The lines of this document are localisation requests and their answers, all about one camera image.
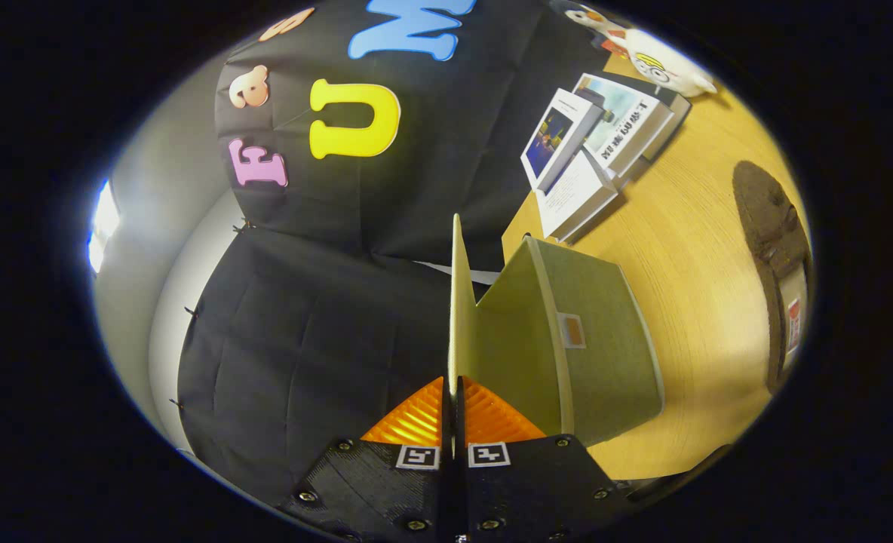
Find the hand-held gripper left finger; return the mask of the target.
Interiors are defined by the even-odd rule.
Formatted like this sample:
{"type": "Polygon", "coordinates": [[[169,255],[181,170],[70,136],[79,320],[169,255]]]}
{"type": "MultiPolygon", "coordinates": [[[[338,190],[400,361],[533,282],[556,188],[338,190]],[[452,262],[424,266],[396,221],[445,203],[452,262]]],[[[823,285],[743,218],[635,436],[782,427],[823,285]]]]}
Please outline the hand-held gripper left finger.
{"type": "Polygon", "coordinates": [[[443,384],[423,385],[363,436],[329,441],[278,511],[344,541],[435,541],[443,384]]]}

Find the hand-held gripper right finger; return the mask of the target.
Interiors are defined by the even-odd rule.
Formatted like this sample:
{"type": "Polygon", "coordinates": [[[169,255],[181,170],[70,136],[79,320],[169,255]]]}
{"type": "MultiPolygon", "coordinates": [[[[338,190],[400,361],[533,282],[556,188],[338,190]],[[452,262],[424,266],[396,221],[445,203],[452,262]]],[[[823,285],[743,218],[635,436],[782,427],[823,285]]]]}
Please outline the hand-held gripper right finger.
{"type": "Polygon", "coordinates": [[[631,515],[626,490],[570,434],[474,441],[487,410],[456,380],[454,429],[464,542],[581,542],[631,515]]]}

